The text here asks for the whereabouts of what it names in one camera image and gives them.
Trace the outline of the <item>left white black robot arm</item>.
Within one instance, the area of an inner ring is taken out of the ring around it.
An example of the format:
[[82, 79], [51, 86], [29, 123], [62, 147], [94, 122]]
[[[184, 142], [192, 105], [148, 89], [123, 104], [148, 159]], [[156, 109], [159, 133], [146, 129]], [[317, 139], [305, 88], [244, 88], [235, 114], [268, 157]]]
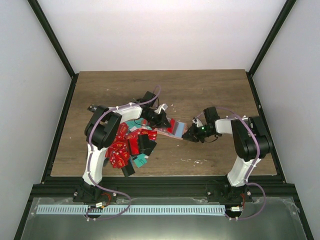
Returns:
[[117, 138], [119, 127], [127, 121], [144, 119], [151, 128], [170, 128], [165, 104], [153, 107], [159, 98], [159, 93], [147, 91], [142, 98], [125, 105], [106, 107], [91, 105], [88, 109], [93, 112], [85, 127], [84, 134], [87, 142], [87, 160], [80, 189], [82, 197], [91, 202], [97, 202], [102, 196], [98, 184], [102, 181], [102, 170], [108, 149]]

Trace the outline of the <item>pink leather card holder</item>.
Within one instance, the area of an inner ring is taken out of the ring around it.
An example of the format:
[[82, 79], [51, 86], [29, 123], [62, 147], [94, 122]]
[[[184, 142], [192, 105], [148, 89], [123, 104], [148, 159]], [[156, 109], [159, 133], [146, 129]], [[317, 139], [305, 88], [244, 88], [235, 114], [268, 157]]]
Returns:
[[188, 125], [184, 122], [175, 120], [174, 118], [168, 118], [171, 127], [153, 128], [158, 134], [182, 140], [182, 136], [187, 132]]

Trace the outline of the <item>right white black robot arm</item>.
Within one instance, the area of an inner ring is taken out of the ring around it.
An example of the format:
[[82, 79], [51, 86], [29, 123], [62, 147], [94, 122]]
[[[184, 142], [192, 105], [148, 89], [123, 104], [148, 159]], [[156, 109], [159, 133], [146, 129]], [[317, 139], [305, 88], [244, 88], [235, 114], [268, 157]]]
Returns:
[[257, 164], [273, 150], [271, 137], [260, 116], [239, 116], [224, 107], [208, 107], [203, 110], [206, 124], [194, 117], [192, 125], [182, 135], [183, 140], [204, 143], [211, 136], [229, 134], [237, 154], [231, 171], [226, 175], [228, 185], [222, 188], [223, 198], [229, 202], [240, 196], [240, 189]]

